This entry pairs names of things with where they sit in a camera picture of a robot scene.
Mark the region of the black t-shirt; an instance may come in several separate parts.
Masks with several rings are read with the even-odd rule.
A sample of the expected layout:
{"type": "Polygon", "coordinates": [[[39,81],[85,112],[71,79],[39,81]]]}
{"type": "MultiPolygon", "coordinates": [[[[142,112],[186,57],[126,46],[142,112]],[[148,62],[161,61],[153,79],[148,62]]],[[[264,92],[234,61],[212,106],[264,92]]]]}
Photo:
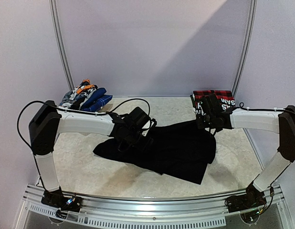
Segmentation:
{"type": "Polygon", "coordinates": [[[216,139],[205,129],[198,129],[194,120],[168,126],[156,126],[148,133],[154,141],[145,152],[132,147],[118,151],[118,142],[110,138],[93,150],[101,158],[133,164],[195,184],[201,184],[207,165],[216,155],[216,139]]]}

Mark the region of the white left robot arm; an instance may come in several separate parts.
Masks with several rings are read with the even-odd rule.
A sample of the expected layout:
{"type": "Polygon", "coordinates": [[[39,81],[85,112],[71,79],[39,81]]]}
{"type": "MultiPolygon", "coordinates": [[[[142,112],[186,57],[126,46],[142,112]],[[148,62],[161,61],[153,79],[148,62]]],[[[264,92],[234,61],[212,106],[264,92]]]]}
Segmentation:
{"type": "Polygon", "coordinates": [[[55,105],[54,101],[41,103],[42,106],[29,123],[30,148],[42,182],[48,191],[47,199],[55,206],[62,207],[66,198],[58,191],[60,184],[57,178],[53,151],[56,138],[61,133],[99,134],[119,141],[119,146],[126,149],[135,147],[144,152],[153,142],[144,136],[156,125],[156,120],[136,107],[129,114],[119,115],[114,110],[109,112],[86,112],[72,110],[55,105]]]}

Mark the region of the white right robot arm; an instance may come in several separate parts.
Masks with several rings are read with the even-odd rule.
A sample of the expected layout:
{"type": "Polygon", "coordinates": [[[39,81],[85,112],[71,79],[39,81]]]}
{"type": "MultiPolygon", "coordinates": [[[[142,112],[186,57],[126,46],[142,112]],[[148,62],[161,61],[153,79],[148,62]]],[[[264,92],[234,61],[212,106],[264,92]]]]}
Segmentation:
{"type": "Polygon", "coordinates": [[[285,108],[249,108],[243,104],[223,108],[215,93],[191,96],[198,128],[243,129],[273,135],[278,140],[274,155],[242,196],[245,208],[252,208],[263,193],[295,161],[295,106],[285,108]]]}

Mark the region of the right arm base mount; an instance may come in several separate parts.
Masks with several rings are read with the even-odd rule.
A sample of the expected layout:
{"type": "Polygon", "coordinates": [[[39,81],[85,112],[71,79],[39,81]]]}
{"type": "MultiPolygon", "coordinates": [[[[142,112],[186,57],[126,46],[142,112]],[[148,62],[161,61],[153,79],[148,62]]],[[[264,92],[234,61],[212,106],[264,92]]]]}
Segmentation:
{"type": "Polygon", "coordinates": [[[263,205],[262,209],[257,210],[257,215],[264,213],[272,204],[274,191],[270,192],[271,201],[267,205],[264,192],[249,192],[243,195],[232,195],[225,199],[225,206],[228,208],[228,212],[242,211],[251,208],[257,208],[263,205]]]}

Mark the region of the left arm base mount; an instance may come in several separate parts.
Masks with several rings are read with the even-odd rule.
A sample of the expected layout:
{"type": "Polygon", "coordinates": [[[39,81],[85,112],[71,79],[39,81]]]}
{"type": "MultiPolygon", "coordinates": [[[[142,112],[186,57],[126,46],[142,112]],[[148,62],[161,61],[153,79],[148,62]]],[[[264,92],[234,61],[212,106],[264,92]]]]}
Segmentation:
{"type": "Polygon", "coordinates": [[[79,212],[83,199],[78,196],[64,196],[60,190],[54,192],[44,191],[41,203],[50,207],[59,208],[61,211],[79,212]]]}

